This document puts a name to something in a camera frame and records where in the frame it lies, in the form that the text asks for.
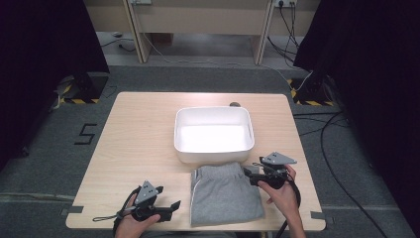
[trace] black tape mark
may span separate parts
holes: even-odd
[[[81,213],[83,211],[83,206],[71,206],[68,209],[68,213]]]
[[[311,211],[311,218],[325,220],[325,214],[318,211]]]
[[[85,123],[83,125],[83,128],[81,129],[81,132],[79,133],[79,136],[87,136],[89,137],[89,141],[88,142],[74,142],[74,145],[80,146],[80,145],[90,145],[90,143],[92,143],[93,137],[95,136],[95,134],[85,134],[84,133],[84,129],[88,126],[96,126],[97,124],[92,124],[92,123]]]

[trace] black curtain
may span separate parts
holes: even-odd
[[[82,0],[0,3],[0,170],[66,76],[109,72]]]
[[[418,0],[322,0],[295,61],[334,78],[374,167],[418,237],[419,10]]]

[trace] hazard tape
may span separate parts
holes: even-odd
[[[91,104],[98,103],[99,99],[78,99],[78,98],[63,98],[61,103],[72,103],[72,104]]]
[[[289,79],[287,81],[290,87],[293,88],[290,91],[290,93],[291,93],[291,97],[293,98],[294,103],[298,105],[310,105],[310,106],[333,106],[334,105],[334,103],[330,99],[328,99],[327,95],[325,95],[325,98],[318,99],[318,100],[302,100],[301,98],[299,98],[299,91],[295,91],[295,89],[298,88],[298,86],[300,86],[300,83],[302,81],[303,81],[302,79],[297,79],[296,81],[294,81],[293,79]],[[293,87],[293,82],[295,82],[294,84],[298,85],[296,88]]]

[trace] gray carpet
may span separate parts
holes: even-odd
[[[30,155],[9,161],[0,174],[1,237],[112,237],[110,230],[71,230],[65,210],[71,206],[112,104],[120,91],[197,91],[284,93],[294,114],[337,112],[338,106],[295,105],[287,83],[270,69],[111,66],[110,78],[97,104],[61,104],[45,120],[30,146]],[[286,70],[286,77],[304,71]],[[334,180],[324,160],[320,128],[332,115],[296,116],[296,125],[327,228],[308,237],[381,237],[372,222]],[[345,114],[324,132],[324,148],[334,174],[388,237],[414,237],[381,177],[369,165],[357,133]],[[95,134],[90,145],[74,145]],[[25,194],[41,193],[33,198]],[[62,195],[62,199],[51,198]]]

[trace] black and yellow tape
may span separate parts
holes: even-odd
[[[334,103],[331,99],[329,99],[328,92],[324,89],[323,93],[318,93],[316,98],[307,98],[301,97],[299,95],[299,91],[296,91],[297,88],[301,85],[303,79],[289,79],[287,82],[289,83],[292,90],[290,91],[291,97],[293,98],[293,102],[299,105],[310,105],[310,106],[333,106]]]
[[[90,103],[98,103],[99,98],[74,98],[74,96],[67,97],[66,94],[70,94],[70,90],[72,89],[73,84],[71,83],[68,85],[64,92],[63,98],[61,99],[60,103],[72,103],[72,104],[90,104]]]

